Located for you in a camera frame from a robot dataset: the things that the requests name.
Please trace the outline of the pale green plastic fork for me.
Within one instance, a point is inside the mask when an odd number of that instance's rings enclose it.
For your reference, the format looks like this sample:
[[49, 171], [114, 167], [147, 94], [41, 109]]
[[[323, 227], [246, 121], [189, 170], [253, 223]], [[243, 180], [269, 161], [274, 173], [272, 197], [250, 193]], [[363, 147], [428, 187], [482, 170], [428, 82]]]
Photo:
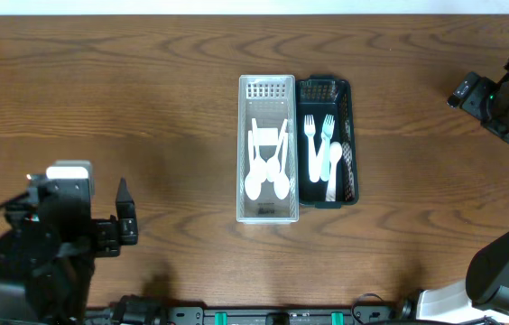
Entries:
[[326, 115], [325, 119], [323, 121], [323, 126], [321, 128], [321, 134], [324, 134], [328, 141], [326, 143], [325, 152], [324, 152], [324, 160], [322, 164], [322, 170], [319, 174], [319, 178], [322, 181], [328, 181], [329, 180], [329, 154], [330, 154], [330, 143], [331, 138], [334, 132], [334, 126], [335, 126], [335, 118], [333, 115]]

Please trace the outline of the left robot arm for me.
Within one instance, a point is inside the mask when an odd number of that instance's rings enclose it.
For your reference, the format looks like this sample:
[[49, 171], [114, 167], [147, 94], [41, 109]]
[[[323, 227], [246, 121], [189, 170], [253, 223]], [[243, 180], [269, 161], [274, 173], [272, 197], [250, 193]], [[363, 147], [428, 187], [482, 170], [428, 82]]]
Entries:
[[5, 205], [10, 230], [0, 236], [0, 322], [81, 324], [98, 258], [118, 257], [138, 242], [134, 199], [125, 180], [116, 213], [91, 215], [89, 179], [31, 177]]

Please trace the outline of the black mounting rail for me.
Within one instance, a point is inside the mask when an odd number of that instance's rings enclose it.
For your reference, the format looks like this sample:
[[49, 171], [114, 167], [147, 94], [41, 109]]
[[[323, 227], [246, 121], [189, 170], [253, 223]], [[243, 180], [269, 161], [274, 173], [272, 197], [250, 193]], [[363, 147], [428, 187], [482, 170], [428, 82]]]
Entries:
[[90, 325], [355, 325], [389, 321], [394, 317], [393, 307], [384, 302], [340, 308], [209, 308], [199, 303], [175, 304], [130, 295], [105, 308], [87, 310], [84, 322]]

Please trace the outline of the black plastic basket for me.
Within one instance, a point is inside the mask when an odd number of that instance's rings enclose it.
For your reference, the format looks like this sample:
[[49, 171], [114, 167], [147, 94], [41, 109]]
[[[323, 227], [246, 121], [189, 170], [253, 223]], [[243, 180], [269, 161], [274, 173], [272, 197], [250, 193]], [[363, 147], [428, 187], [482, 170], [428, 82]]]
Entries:
[[[322, 209], [338, 209], [343, 205], [353, 205], [358, 202], [359, 184], [352, 108], [351, 85], [345, 79], [314, 75], [296, 81], [300, 203]], [[308, 140], [303, 131], [305, 115], [314, 117], [316, 126], [314, 141], [317, 153], [325, 116], [333, 115], [335, 118], [330, 144], [339, 142], [342, 146], [342, 157], [337, 167], [335, 201], [326, 201], [328, 181], [319, 179], [318, 182], [312, 183], [309, 179]]]

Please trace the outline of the clear plastic basket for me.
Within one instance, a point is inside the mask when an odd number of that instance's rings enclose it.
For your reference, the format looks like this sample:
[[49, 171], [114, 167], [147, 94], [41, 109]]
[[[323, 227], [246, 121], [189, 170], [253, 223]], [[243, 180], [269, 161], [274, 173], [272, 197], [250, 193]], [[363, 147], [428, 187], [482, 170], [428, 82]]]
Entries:
[[[260, 153], [266, 161], [266, 181], [260, 196], [250, 200], [245, 193], [249, 172], [247, 132], [252, 119], [258, 125]], [[288, 121], [286, 175], [290, 191], [284, 200], [274, 192], [274, 182], [267, 180], [267, 161], [274, 155], [283, 120]], [[289, 224], [299, 220], [299, 185], [295, 78], [293, 75], [242, 75], [238, 80], [236, 145], [236, 220], [245, 224]]]

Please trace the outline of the white plastic spoon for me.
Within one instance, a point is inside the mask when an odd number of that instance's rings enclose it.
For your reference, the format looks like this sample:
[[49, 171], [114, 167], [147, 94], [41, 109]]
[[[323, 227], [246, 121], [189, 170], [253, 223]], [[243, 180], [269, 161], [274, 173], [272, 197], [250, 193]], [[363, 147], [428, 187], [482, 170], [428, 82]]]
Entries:
[[279, 174], [275, 177], [273, 185], [275, 195], [279, 200], [284, 200], [288, 196], [290, 191], [290, 181], [288, 176], [286, 175], [287, 155], [288, 155], [288, 135], [285, 135], [282, 140], [281, 169], [279, 171]]
[[275, 147], [274, 155], [267, 161], [267, 180], [269, 182], [274, 182], [275, 178], [277, 177], [277, 175], [281, 169], [281, 164], [279, 163], [278, 155], [282, 148], [282, 143], [283, 143], [283, 138], [285, 136], [287, 123], [288, 123], [288, 121], [286, 119], [284, 119], [282, 122], [282, 127], [280, 130], [279, 136], [278, 136], [278, 141], [277, 141], [277, 145]]
[[258, 141], [258, 125], [255, 118], [252, 119], [252, 132], [254, 140], [254, 174], [259, 182], [266, 181], [266, 161], [260, 153], [260, 145]]
[[329, 181], [326, 190], [326, 201], [335, 201], [337, 195], [337, 167], [342, 157], [342, 146], [339, 142], [333, 142], [330, 145], [330, 169]]
[[250, 200], [255, 201], [260, 196], [262, 183], [260, 180], [260, 169], [255, 162], [254, 136], [252, 131], [247, 132], [247, 151], [249, 172], [245, 177], [245, 193]]

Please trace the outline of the white plastic fork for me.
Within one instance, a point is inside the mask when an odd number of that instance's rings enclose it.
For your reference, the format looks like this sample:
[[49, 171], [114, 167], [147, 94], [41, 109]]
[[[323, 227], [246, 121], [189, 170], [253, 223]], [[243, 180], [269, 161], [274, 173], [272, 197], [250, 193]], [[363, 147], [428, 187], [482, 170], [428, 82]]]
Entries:
[[309, 179], [312, 183], [319, 181], [319, 161], [315, 148], [314, 137], [316, 134], [316, 126], [313, 115], [304, 116], [304, 134], [308, 140], [308, 172]]
[[325, 152], [325, 147], [326, 147], [327, 141], [328, 141], [327, 137], [324, 134], [322, 134], [319, 151], [318, 151], [317, 157], [316, 157], [316, 166], [315, 166], [316, 171], [318, 173], [321, 173], [321, 170], [322, 170], [322, 164], [323, 164], [323, 160], [324, 160], [324, 152]]

